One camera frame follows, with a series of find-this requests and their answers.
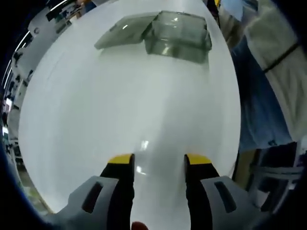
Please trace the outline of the person's left hand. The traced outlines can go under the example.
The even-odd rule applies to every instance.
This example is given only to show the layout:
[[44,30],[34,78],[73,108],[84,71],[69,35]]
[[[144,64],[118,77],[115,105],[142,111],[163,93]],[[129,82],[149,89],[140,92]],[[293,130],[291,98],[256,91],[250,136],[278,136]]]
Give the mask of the person's left hand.
[[148,230],[148,228],[144,223],[135,221],[131,225],[131,230]]

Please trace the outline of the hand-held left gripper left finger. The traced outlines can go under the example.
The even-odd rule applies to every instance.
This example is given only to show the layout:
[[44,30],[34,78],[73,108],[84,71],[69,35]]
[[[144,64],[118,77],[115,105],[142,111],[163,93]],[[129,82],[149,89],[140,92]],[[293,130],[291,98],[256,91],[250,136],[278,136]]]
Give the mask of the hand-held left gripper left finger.
[[69,196],[58,212],[62,230],[129,230],[134,199],[134,154],[109,161]]

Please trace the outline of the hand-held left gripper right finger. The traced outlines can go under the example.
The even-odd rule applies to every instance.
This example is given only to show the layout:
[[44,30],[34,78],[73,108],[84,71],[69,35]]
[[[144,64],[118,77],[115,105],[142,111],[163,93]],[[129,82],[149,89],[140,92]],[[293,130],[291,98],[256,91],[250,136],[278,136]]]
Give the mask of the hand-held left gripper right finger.
[[247,191],[220,176],[205,156],[184,156],[186,198],[192,230],[253,230],[261,216]]

